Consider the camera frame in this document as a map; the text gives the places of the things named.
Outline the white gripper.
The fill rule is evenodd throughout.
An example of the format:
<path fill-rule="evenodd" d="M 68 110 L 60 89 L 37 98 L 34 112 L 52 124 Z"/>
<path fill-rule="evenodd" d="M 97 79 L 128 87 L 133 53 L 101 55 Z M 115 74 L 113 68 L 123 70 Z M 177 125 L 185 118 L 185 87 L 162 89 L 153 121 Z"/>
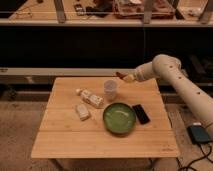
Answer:
<path fill-rule="evenodd" d="M 133 74 L 128 74 L 123 77 L 123 80 L 126 83 L 132 83 L 135 81 L 135 78 L 137 81 L 146 81 L 154 77 L 154 72 L 152 68 L 152 63 L 144 63 L 140 66 L 138 66 L 134 70 L 134 75 Z"/>

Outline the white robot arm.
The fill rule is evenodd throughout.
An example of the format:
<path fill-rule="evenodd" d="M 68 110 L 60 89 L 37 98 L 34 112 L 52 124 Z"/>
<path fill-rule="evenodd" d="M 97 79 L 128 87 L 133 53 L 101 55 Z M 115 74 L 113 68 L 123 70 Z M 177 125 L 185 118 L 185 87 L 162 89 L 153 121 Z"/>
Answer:
<path fill-rule="evenodd" d="M 123 77 L 127 83 L 162 78 L 170 83 L 208 133 L 213 135 L 213 98 L 181 72 L 181 61 L 165 54 L 142 64 Z"/>

